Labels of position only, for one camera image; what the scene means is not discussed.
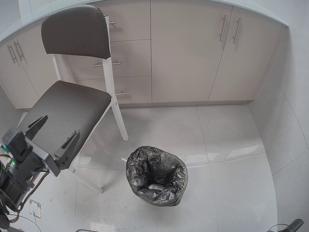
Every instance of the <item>chair seat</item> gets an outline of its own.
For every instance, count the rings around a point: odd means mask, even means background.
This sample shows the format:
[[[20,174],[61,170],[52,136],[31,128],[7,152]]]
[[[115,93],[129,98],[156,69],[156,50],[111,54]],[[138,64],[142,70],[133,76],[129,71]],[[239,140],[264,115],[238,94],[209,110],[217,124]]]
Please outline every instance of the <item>chair seat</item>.
[[[103,91],[74,83],[57,81],[37,101],[18,126],[26,132],[28,125],[45,115],[48,120],[33,138],[33,142],[55,157],[56,150],[71,134],[79,130],[80,139],[67,164],[70,166],[83,147],[92,129],[111,102]]]

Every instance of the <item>electrical outlet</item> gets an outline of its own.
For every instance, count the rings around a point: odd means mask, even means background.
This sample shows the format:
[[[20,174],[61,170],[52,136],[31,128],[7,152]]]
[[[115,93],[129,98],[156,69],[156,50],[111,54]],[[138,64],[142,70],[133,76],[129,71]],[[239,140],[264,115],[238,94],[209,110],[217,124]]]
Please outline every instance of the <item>electrical outlet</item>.
[[[29,212],[37,218],[41,218],[41,204],[30,199]]]

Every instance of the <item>drawer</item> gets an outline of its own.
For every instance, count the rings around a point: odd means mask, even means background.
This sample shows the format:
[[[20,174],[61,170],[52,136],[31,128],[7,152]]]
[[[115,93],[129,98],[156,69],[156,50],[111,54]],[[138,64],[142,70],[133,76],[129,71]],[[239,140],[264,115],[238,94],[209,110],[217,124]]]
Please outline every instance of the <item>drawer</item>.
[[[105,0],[95,2],[109,15],[111,42],[150,40],[150,0]]]
[[[106,92],[105,79],[80,80],[77,84],[93,87]],[[119,104],[151,103],[151,76],[131,76],[114,78],[115,92]]]
[[[121,41],[111,43],[111,54],[114,77],[151,75],[150,40]],[[68,60],[76,81],[104,78],[103,67],[92,67],[102,64],[101,58],[72,56]]]

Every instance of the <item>trash inside bin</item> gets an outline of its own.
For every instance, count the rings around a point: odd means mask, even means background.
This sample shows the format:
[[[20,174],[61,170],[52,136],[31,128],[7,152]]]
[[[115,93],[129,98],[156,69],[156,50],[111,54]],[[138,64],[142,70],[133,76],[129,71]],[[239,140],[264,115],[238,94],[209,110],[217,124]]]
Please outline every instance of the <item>trash inside bin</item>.
[[[187,187],[187,167],[177,156],[142,146],[128,158],[127,180],[135,195],[156,206],[176,206]]]

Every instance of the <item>beige cabinet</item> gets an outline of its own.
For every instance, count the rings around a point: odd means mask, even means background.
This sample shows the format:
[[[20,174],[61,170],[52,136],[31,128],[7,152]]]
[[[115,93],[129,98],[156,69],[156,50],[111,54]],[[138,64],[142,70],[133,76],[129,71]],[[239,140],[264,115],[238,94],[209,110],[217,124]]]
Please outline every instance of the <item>beige cabinet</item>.
[[[18,58],[11,36],[0,42],[0,60],[1,86],[15,108],[32,107],[39,96]]]
[[[77,84],[106,92],[104,78],[81,80],[77,81]],[[126,93],[117,96],[119,104],[151,102],[151,76],[115,77],[114,85],[115,93]]]
[[[206,0],[151,0],[152,102],[208,100],[231,10]]]
[[[253,99],[272,58],[281,27],[282,24],[270,18],[233,7],[210,101]]]
[[[34,89],[41,97],[58,79],[52,56],[46,54],[41,37],[41,24],[38,20],[12,34],[13,41],[22,55],[23,65]]]
[[[115,22],[109,25],[111,42],[150,40],[150,0],[105,0],[93,5]]]
[[[114,77],[151,75],[150,40],[111,42],[111,56]],[[103,67],[93,67],[102,59],[68,55],[68,60],[76,81],[104,78]]]

